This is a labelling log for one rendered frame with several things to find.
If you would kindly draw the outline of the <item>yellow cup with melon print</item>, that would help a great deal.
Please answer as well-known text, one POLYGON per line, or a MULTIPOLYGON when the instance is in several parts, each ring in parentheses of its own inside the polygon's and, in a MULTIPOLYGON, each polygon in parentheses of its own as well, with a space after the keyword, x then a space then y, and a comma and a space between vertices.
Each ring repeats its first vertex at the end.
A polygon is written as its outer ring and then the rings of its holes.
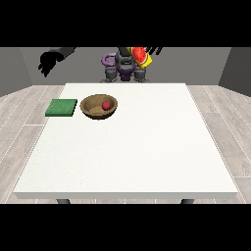
POLYGON ((144 69, 152 63, 152 58, 144 47, 127 47, 126 50, 140 69, 144 69))

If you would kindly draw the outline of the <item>green square pad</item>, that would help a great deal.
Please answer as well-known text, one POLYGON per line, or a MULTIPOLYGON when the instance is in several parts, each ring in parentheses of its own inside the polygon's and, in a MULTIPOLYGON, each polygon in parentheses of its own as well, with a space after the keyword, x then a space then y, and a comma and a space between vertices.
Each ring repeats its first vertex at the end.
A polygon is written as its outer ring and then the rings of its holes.
POLYGON ((52 99, 46 112, 46 117, 71 117, 74 114, 76 99, 52 99))

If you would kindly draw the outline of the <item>brown wooden bowl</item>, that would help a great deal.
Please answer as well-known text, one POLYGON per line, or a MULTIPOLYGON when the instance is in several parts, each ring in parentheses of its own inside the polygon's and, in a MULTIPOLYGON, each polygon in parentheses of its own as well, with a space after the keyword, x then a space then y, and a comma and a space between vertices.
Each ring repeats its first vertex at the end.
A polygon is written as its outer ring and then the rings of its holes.
POLYGON ((111 117, 118 108, 118 101, 108 94, 93 94, 85 97, 79 105, 81 111, 92 120, 105 120, 111 117), (110 109, 104 110, 102 104, 110 103, 110 109))

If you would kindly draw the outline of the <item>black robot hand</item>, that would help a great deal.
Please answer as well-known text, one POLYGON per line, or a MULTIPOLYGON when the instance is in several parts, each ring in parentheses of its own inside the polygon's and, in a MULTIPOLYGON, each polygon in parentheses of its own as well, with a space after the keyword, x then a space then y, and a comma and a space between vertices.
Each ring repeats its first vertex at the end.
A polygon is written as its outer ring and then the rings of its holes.
POLYGON ((159 55, 161 53, 162 49, 163 49, 163 47, 146 47, 145 51, 149 55, 152 55, 154 52, 156 53, 156 55, 159 55))
POLYGON ((54 48, 44 52, 40 56, 40 63, 38 69, 44 76, 48 76, 58 62, 63 61, 65 58, 61 48, 54 48))

